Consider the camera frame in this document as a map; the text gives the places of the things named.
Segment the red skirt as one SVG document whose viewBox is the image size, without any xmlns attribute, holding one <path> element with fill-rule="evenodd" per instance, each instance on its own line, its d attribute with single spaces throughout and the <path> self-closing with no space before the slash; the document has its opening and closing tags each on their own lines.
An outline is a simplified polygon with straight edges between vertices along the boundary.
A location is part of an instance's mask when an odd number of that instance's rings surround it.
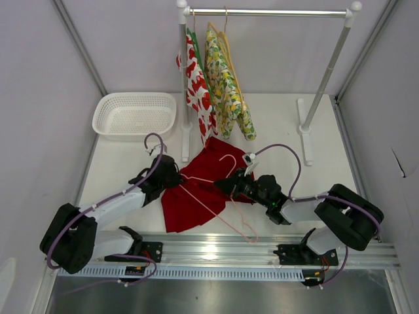
<svg viewBox="0 0 419 314">
<path fill-rule="evenodd" d="M 220 214 L 230 201 L 214 184 L 245 167 L 240 148 L 215 137 L 180 174 L 185 182 L 167 189 L 161 198 L 167 232 L 184 232 L 201 226 Z"/>
</svg>

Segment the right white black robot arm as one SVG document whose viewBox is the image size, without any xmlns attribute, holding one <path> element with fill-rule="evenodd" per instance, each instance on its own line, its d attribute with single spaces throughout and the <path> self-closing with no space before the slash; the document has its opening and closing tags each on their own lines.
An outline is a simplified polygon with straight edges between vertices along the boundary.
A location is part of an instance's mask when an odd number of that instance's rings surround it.
<svg viewBox="0 0 419 314">
<path fill-rule="evenodd" d="M 342 184 L 334 184 L 323 194 L 292 198 L 282 192 L 273 175 L 254 179 L 240 168 L 215 186 L 235 199 L 244 196 L 266 208 L 266 216 L 277 225 L 321 221 L 324 227 L 309 231 L 299 247 L 300 259 L 313 264 L 323 254 L 341 246 L 357 251 L 366 249 L 381 231 L 383 212 Z"/>
</svg>

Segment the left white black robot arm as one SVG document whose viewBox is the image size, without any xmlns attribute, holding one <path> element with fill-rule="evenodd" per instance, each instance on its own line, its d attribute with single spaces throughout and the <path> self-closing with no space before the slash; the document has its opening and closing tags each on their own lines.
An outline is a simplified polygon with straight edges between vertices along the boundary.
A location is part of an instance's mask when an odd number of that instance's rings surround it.
<svg viewBox="0 0 419 314">
<path fill-rule="evenodd" d="M 121 192 L 93 203 L 75 207 L 66 203 L 58 209 L 39 245 L 53 269 L 67 273 L 81 271 L 90 261 L 133 262 L 151 250 L 142 236 L 127 226 L 107 232 L 104 227 L 121 216 L 157 200 L 168 188 L 183 182 L 175 160 L 156 157 L 150 168 L 129 180 Z"/>
</svg>

